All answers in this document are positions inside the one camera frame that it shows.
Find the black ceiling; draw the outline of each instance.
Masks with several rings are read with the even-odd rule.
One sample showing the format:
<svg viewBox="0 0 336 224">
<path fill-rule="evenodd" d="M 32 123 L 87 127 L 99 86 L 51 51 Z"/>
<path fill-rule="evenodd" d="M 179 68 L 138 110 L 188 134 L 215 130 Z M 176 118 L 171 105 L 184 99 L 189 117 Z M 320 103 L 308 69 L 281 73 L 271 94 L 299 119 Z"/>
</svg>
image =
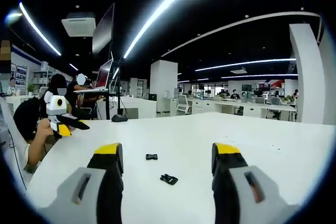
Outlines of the black ceiling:
<svg viewBox="0 0 336 224">
<path fill-rule="evenodd" d="M 101 53 L 99 58 L 93 58 L 92 38 L 70 38 L 61 19 L 70 12 L 93 12 L 98 23 L 115 2 L 112 51 L 115 58 L 121 58 L 163 0 L 6 1 L 8 8 L 5 12 L 17 8 L 18 2 L 22 1 L 37 27 L 62 56 L 57 56 L 24 18 L 11 25 L 15 32 L 9 33 L 12 43 L 67 74 L 75 73 L 69 66 L 72 63 L 79 68 L 79 72 L 93 77 L 92 71 L 97 70 L 108 56 Z M 305 12 L 320 13 L 317 0 L 177 0 L 145 32 L 128 58 L 122 60 L 121 78 L 148 79 L 151 63 L 163 59 L 178 62 L 178 71 L 182 73 L 180 80 L 210 78 L 219 81 L 222 76 L 234 75 L 229 72 L 232 69 L 200 72 L 195 72 L 195 69 L 252 60 L 290 58 L 289 24 L 309 23 L 317 37 L 319 18 L 283 16 L 253 21 L 222 30 L 161 56 L 198 34 L 243 20 L 245 15 L 256 17 L 279 12 L 299 12 L 302 7 Z M 288 63 L 265 63 L 248 65 L 246 69 L 248 74 L 287 73 L 288 66 Z"/>
</svg>

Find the black shirt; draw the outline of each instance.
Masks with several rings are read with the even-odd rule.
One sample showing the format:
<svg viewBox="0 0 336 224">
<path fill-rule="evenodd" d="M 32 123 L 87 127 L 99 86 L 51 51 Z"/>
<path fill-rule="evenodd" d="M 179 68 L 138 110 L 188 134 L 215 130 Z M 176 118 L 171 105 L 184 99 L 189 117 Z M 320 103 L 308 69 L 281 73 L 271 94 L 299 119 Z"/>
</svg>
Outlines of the black shirt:
<svg viewBox="0 0 336 224">
<path fill-rule="evenodd" d="M 68 100 L 70 105 L 72 107 L 76 107 L 76 102 L 77 102 L 77 94 L 74 93 L 75 86 L 78 85 L 76 80 L 73 80 L 72 82 L 69 83 L 67 86 L 67 93 L 65 94 L 65 98 Z"/>
<path fill-rule="evenodd" d="M 40 100 L 31 98 L 19 105 L 13 119 L 22 137 L 26 140 L 33 140 L 33 131 L 36 130 L 37 121 L 40 117 Z"/>
<path fill-rule="evenodd" d="M 239 94 L 232 94 L 231 99 L 240 99 Z"/>
</svg>

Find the white desk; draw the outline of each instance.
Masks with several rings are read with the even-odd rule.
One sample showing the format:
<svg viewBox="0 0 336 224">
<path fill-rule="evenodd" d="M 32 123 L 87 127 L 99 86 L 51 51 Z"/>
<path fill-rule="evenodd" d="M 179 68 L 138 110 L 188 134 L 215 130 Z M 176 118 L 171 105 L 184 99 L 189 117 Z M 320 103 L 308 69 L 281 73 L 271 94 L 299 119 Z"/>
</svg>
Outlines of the white desk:
<svg viewBox="0 0 336 224">
<path fill-rule="evenodd" d="M 214 100 L 198 100 L 198 99 L 188 99 L 193 103 L 192 114 L 199 114 L 204 112 L 220 112 L 227 114 L 234 114 L 234 108 L 240 106 L 244 107 L 244 116 L 253 116 L 258 118 L 266 118 L 268 110 L 278 110 L 281 111 L 282 121 L 293 121 L 293 114 L 296 109 L 291 106 L 282 105 L 269 105 L 269 104 L 259 104 L 259 103 L 247 103 L 241 102 L 240 100 L 231 101 L 214 101 Z"/>
<path fill-rule="evenodd" d="M 138 109 L 138 118 L 155 118 L 156 102 L 135 97 L 120 97 L 120 108 Z M 106 120 L 106 104 L 104 101 L 97 101 L 98 119 Z M 117 114 L 118 98 L 110 98 L 110 118 Z"/>
<path fill-rule="evenodd" d="M 99 146 L 120 142 L 124 224 L 214 223 L 213 142 L 236 145 L 249 165 L 257 165 L 278 184 L 287 203 L 302 203 L 329 163 L 336 130 L 221 113 L 88 124 L 91 129 L 75 130 L 51 148 L 27 195 L 36 207 L 49 206 L 58 186 L 78 167 L 86 167 Z M 146 161 L 147 153 L 157 153 L 159 159 Z M 160 181 L 165 173 L 179 179 L 176 185 Z"/>
<path fill-rule="evenodd" d="M 5 97 L 5 100 L 7 103 L 11 103 L 13 105 L 13 112 L 15 112 L 21 103 L 33 97 L 35 97 L 35 95 L 18 95 L 18 96 Z"/>
</svg>

